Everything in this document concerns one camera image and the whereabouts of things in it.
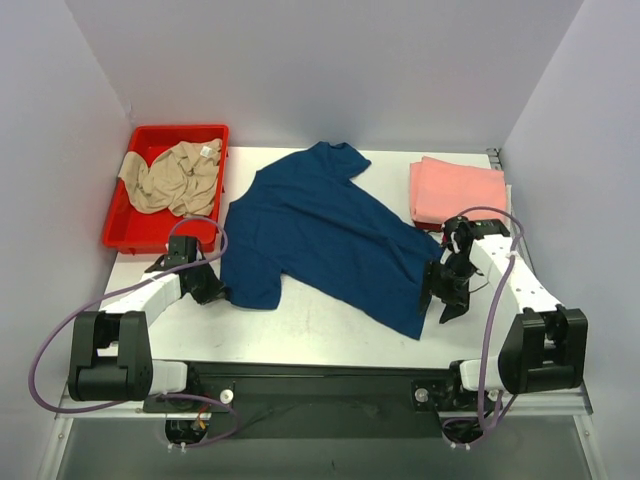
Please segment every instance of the white wall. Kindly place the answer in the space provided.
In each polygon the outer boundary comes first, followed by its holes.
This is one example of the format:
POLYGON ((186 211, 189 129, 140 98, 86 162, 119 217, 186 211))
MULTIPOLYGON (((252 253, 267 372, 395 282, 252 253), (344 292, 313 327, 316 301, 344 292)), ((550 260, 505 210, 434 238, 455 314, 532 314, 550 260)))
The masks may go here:
POLYGON ((137 123, 247 146, 502 146, 581 0, 67 0, 137 123))
POLYGON ((538 275, 589 318, 611 479, 637 478, 640 2, 585 0, 503 150, 538 275))
MULTIPOLYGON (((30 399, 27 370, 52 327, 104 288, 100 232, 130 125, 62 0, 2 2, 0 58, 0 465, 2 478, 32 479, 53 415, 30 399)), ((68 338, 38 377, 52 402, 68 338)))

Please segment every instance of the white table surface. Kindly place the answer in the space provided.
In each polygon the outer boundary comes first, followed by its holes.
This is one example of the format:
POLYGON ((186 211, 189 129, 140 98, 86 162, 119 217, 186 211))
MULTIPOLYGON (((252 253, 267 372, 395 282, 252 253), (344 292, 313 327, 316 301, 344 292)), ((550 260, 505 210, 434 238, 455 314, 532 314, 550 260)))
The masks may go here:
MULTIPOLYGON (((249 189, 257 170, 293 151, 287 148, 231 148, 220 219, 224 221, 229 202, 249 189)), ((423 153, 362 153, 372 164, 354 183, 379 199, 403 221, 411 223, 409 164, 419 161, 423 153)), ((486 155, 428 155, 460 165, 490 168, 486 155)), ((107 291, 138 281, 143 270, 156 258, 157 255, 118 254, 107 291)), ((214 262, 213 267, 219 272, 219 261, 214 262)), ((482 278, 474 277, 471 289, 482 283, 482 278)), ((434 299, 427 312, 422 337, 417 341, 377 323, 346 303, 283 275, 282 297, 274 311, 240 309, 222 300, 200 306, 186 295, 151 325, 149 337, 154 359, 446 368, 454 360, 479 358, 491 293, 488 288, 473 293, 470 311, 446 325, 438 324, 444 306, 434 299)), ((493 353, 500 350, 510 323, 508 319, 496 322, 493 353)))

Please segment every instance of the folded towel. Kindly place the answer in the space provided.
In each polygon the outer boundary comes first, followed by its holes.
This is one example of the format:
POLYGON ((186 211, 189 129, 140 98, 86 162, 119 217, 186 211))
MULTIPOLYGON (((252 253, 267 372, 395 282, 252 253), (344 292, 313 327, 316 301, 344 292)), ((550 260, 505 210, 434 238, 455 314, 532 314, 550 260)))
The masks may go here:
MULTIPOLYGON (((409 203, 414 222, 435 225, 479 205, 506 211, 504 172, 422 157, 421 162, 410 166, 409 203)), ((504 221, 502 215, 482 210, 465 215, 470 220, 498 218, 504 221)))
POLYGON ((180 142, 158 155, 151 167, 127 152, 120 168, 129 202, 141 213, 165 208, 176 216, 209 215, 218 181, 222 141, 180 142))

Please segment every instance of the t-shirt sleeve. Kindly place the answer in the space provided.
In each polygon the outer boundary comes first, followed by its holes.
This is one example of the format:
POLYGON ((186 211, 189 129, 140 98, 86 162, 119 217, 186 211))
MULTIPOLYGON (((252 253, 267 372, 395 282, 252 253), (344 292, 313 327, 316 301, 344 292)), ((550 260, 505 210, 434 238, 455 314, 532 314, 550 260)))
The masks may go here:
POLYGON ((229 287, 229 300, 238 307, 273 310, 280 303, 282 269, 251 248, 232 243, 220 264, 220 279, 229 287))
POLYGON ((364 172, 371 162, 348 143, 326 144, 326 168, 339 180, 349 180, 364 172))

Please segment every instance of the beige cloth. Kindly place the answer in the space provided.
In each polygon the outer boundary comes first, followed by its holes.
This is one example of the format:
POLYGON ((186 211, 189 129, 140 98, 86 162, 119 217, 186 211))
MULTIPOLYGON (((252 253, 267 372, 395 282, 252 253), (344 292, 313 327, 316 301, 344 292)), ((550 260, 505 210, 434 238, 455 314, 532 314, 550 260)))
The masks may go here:
POLYGON ((127 152, 120 177, 131 205, 142 213, 165 208, 176 216, 209 215, 218 181, 220 139, 207 143, 180 142, 158 155, 151 167, 135 152, 127 152))

